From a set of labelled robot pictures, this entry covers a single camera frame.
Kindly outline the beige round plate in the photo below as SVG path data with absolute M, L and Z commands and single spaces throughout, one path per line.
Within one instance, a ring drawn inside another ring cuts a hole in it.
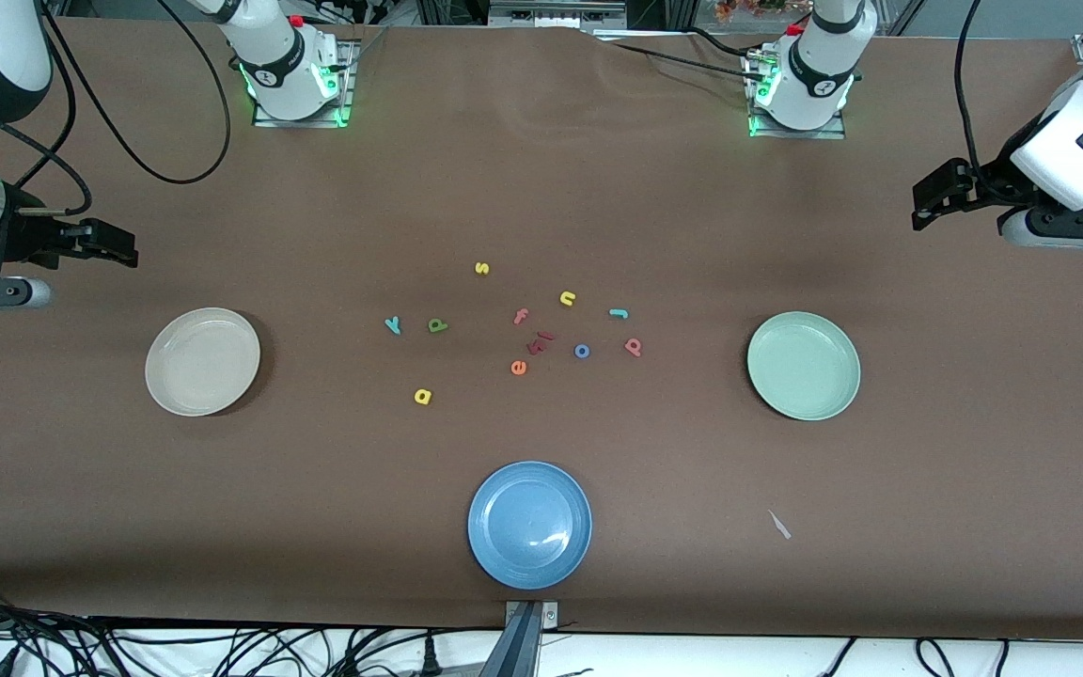
M 227 411 L 255 383 L 259 335 L 240 313 L 205 307 L 181 314 L 156 335 L 145 363 L 151 398 L 173 415 Z

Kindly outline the green round plate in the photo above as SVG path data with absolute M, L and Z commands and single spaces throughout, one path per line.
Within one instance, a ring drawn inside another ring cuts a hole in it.
M 746 373 L 768 406 L 801 421 L 847 411 L 861 386 L 851 339 L 827 318 L 804 311 L 774 314 L 757 327 L 746 348 Z

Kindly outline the orange artificial flowers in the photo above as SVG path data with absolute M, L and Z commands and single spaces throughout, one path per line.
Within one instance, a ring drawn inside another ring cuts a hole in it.
M 713 12 L 719 24 L 783 16 L 798 0 L 714 0 Z

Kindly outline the brown table cover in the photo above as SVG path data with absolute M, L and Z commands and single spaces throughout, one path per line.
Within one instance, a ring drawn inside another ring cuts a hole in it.
M 545 460 L 593 510 L 545 593 L 579 632 L 1083 638 L 1083 250 L 1014 247 L 993 210 L 912 230 L 912 185 L 963 148 L 951 51 L 874 42 L 845 140 L 781 140 L 748 136 L 722 74 L 588 35 L 394 29 L 345 129 L 255 128 L 224 71 L 229 158 L 185 187 L 79 100 L 61 154 L 139 265 L 17 266 L 55 299 L 0 311 L 0 596 L 499 625 L 514 591 L 468 506 Z M 177 416 L 147 352 L 205 307 L 252 323 L 261 364 L 227 411 Z M 858 351 L 834 418 L 749 382 L 790 311 Z

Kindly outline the grey power strip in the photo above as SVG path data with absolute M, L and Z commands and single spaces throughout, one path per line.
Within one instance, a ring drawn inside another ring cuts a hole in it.
M 490 27 L 574 27 L 626 30 L 624 0 L 490 0 Z

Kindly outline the blue round plate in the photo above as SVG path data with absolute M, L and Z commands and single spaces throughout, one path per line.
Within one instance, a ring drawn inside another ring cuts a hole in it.
M 567 580 L 593 539 L 588 494 L 550 463 L 499 467 L 477 490 L 467 541 L 478 567 L 512 589 L 542 590 Z

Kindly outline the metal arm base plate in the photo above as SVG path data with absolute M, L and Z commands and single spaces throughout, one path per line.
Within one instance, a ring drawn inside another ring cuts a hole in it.
M 244 61 L 246 90 L 255 100 L 255 127 L 348 127 L 361 52 L 361 41 L 300 29 L 287 56 L 263 65 Z
M 847 88 L 841 89 L 837 102 L 825 97 L 825 103 L 809 103 L 808 110 L 817 113 L 828 110 L 830 119 L 821 127 L 799 129 L 777 118 L 771 112 L 771 104 L 779 99 L 779 86 L 787 81 L 779 68 L 778 55 L 774 52 L 749 50 L 740 57 L 743 73 L 757 74 L 757 80 L 751 80 L 745 86 L 747 101 L 749 136 L 807 138 L 808 140 L 841 140 L 845 136 L 845 121 L 841 107 L 846 104 Z

